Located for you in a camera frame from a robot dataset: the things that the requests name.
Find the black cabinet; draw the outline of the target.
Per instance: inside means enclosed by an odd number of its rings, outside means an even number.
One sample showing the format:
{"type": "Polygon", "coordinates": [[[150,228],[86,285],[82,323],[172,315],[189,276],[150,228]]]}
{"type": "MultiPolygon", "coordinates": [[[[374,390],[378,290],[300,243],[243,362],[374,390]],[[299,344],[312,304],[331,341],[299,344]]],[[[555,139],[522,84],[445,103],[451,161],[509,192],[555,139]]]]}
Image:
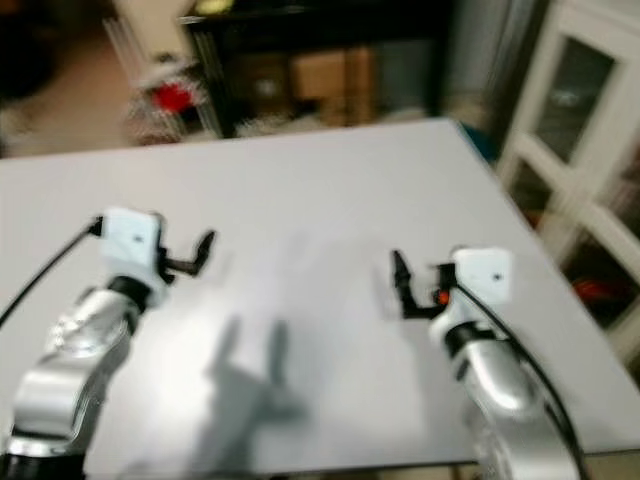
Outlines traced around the black cabinet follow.
{"type": "Polygon", "coordinates": [[[442,113],[457,0],[191,0],[177,19],[212,100],[221,137],[243,138],[301,116],[294,55],[370,47],[375,120],[389,110],[442,113]]]}

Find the white glass door cabinet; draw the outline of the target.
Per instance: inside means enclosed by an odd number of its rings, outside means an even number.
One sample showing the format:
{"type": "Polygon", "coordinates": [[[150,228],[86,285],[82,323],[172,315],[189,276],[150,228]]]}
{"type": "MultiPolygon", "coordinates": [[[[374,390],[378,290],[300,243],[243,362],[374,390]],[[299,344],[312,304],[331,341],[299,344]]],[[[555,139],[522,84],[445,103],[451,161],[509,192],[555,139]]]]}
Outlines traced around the white glass door cabinet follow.
{"type": "Polygon", "coordinates": [[[640,0],[550,0],[497,170],[595,324],[640,323],[640,0]]]}

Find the brown cardboard box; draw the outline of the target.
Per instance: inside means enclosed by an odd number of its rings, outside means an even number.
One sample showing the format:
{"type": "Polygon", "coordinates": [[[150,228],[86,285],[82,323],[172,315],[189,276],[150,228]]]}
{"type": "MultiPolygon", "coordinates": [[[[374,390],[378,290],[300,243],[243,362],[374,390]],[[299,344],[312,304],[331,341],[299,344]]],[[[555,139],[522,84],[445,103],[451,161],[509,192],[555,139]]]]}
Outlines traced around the brown cardboard box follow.
{"type": "Polygon", "coordinates": [[[378,114],[375,65],[370,47],[294,55],[293,95],[303,102],[315,102],[320,122],[326,125],[374,123],[378,114]]]}

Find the grey curtain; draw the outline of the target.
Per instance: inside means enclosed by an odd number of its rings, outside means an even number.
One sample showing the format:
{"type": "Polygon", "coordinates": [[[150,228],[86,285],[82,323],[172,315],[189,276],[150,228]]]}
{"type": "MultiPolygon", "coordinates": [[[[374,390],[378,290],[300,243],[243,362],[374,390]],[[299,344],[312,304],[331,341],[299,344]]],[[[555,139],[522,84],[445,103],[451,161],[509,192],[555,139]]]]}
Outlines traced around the grey curtain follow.
{"type": "Polygon", "coordinates": [[[552,0],[457,0],[445,83],[449,115],[472,128],[507,122],[552,0]]]}

